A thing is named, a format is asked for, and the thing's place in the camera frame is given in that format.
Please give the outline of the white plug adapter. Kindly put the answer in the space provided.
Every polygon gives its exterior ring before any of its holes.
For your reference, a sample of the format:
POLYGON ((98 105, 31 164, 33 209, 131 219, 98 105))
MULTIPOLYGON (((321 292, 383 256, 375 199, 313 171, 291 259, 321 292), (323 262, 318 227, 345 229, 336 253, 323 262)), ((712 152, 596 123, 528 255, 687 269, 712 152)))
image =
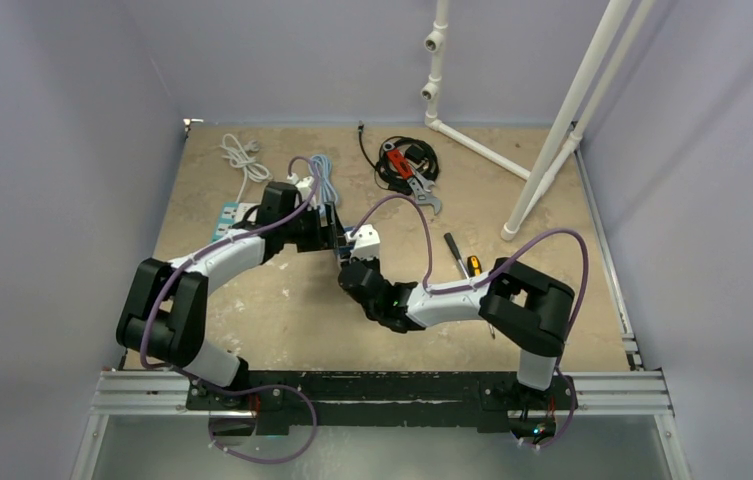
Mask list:
POLYGON ((257 216, 258 207, 259 205, 257 203, 239 203, 234 211, 234 222, 254 222, 257 216))

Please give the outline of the teal power strip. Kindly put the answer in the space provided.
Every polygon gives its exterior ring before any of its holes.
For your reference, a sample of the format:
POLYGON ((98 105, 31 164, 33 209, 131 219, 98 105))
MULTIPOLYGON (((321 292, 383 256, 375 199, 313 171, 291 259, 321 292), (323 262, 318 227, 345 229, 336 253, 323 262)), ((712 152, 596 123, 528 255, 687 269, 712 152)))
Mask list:
POLYGON ((238 202, 227 202, 222 206, 215 228, 212 232, 211 242, 220 240, 236 223, 238 220, 239 206, 240 204, 238 202))

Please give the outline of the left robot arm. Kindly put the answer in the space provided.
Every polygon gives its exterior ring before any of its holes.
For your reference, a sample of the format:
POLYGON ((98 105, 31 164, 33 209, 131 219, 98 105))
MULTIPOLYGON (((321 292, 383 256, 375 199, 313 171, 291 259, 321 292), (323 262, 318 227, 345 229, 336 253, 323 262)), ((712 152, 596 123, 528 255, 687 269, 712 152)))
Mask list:
POLYGON ((244 405, 248 363, 207 339, 208 298, 286 245, 300 253, 344 245, 335 204, 311 206, 308 199, 294 185, 273 181, 252 213, 218 241, 170 261, 143 260, 116 326, 117 343, 212 384, 211 395, 224 408, 244 405))

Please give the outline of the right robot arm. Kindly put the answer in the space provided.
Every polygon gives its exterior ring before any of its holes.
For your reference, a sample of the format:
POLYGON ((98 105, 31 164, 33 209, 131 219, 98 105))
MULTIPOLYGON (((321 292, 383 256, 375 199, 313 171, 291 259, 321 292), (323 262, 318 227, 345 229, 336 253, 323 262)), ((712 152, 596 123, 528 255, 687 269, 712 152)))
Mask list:
POLYGON ((348 263, 338 283, 368 319, 396 333, 446 322, 488 323, 520 348, 516 399, 536 407, 551 396, 576 298, 568 285, 520 262, 507 265, 504 258, 490 272, 429 290, 417 282, 389 282, 377 260, 348 263))

